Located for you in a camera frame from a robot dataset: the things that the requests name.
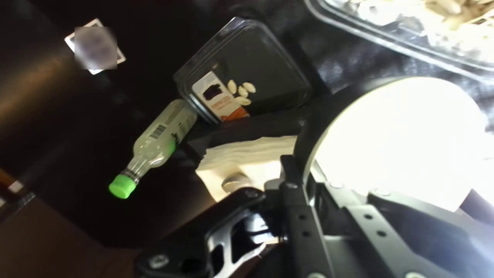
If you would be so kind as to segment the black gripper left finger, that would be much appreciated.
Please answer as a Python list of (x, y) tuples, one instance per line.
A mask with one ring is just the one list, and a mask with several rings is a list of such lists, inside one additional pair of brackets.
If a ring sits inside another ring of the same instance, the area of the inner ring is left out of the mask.
[(303, 170), (294, 156), (283, 156), (281, 165), (281, 215), (291, 273), (295, 278), (332, 278), (322, 225), (305, 190)]

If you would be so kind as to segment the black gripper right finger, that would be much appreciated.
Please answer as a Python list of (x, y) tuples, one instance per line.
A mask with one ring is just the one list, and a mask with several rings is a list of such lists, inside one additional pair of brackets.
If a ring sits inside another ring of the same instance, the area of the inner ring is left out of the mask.
[(494, 278), (493, 225), (399, 193), (329, 188), (335, 278)]

